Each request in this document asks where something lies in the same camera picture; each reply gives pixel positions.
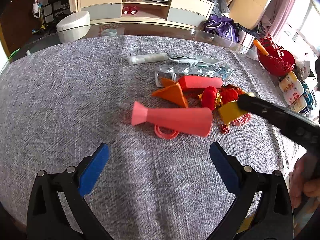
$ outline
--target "tv stand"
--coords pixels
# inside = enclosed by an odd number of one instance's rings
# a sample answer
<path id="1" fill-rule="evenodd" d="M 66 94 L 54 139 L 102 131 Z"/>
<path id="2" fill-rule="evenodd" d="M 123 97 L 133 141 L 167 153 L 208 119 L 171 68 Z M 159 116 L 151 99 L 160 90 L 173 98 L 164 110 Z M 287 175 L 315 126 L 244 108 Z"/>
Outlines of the tv stand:
<path id="1" fill-rule="evenodd" d="M 122 14 L 124 6 L 134 5 L 138 7 L 137 14 Z M 91 24 L 141 22 L 199 29 L 209 18 L 213 6 L 214 3 L 208 0 L 170 0 L 165 3 L 151 0 L 77 0 L 75 11 L 89 11 Z"/>

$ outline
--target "red foam block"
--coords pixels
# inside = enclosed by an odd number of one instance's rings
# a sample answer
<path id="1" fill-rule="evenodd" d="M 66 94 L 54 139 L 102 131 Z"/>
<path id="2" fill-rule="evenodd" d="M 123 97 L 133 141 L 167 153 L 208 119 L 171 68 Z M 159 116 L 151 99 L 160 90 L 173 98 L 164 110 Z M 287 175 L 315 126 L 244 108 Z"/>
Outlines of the red foam block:
<path id="1" fill-rule="evenodd" d="M 221 88 L 223 81 L 218 77 L 183 76 L 178 80 L 182 91 L 205 89 L 207 87 Z"/>
<path id="2" fill-rule="evenodd" d="M 149 122 L 175 131 L 206 137 L 211 131 L 212 112 L 202 108 L 147 108 L 135 102 L 131 124 Z"/>

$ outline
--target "blue gripper pad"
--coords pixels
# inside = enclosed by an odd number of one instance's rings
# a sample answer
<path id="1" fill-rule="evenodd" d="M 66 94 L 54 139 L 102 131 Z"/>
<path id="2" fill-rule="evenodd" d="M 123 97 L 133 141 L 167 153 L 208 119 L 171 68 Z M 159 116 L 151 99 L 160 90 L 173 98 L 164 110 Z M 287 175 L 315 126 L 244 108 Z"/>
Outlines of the blue gripper pad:
<path id="1" fill-rule="evenodd" d="M 227 190 L 236 196 L 240 193 L 240 182 L 236 171 L 232 168 L 227 160 L 227 154 L 218 142 L 210 145 L 210 158 L 216 167 L 220 177 L 226 185 Z"/>
<path id="2" fill-rule="evenodd" d="M 109 147 L 102 143 L 93 154 L 93 158 L 79 178 L 78 192 L 83 197 L 89 194 L 96 184 L 100 173 L 109 159 Z"/>

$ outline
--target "orange triangle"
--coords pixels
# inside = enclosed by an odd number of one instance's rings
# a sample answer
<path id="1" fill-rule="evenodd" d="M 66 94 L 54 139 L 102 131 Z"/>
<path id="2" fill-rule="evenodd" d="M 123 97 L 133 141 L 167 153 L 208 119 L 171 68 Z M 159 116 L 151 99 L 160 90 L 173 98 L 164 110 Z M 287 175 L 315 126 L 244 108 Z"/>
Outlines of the orange triangle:
<path id="1" fill-rule="evenodd" d="M 159 89 L 152 93 L 153 97 L 159 97 L 170 102 L 173 102 L 181 107 L 188 107 L 188 101 L 183 96 L 182 89 L 179 83 Z"/>
<path id="2" fill-rule="evenodd" d="M 169 78 L 161 78 L 161 83 L 165 88 L 175 84 L 175 82 Z"/>

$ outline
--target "window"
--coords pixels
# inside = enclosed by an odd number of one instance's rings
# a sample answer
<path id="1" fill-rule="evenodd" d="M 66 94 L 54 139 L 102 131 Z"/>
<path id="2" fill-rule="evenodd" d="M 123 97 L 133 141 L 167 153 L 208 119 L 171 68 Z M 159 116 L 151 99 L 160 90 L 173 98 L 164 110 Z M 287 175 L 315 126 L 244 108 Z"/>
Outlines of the window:
<path id="1" fill-rule="evenodd" d="M 299 57 L 304 57 L 307 53 L 308 60 L 316 61 L 320 55 L 318 26 L 320 26 L 320 15 L 312 2 L 296 0 L 278 44 Z"/>

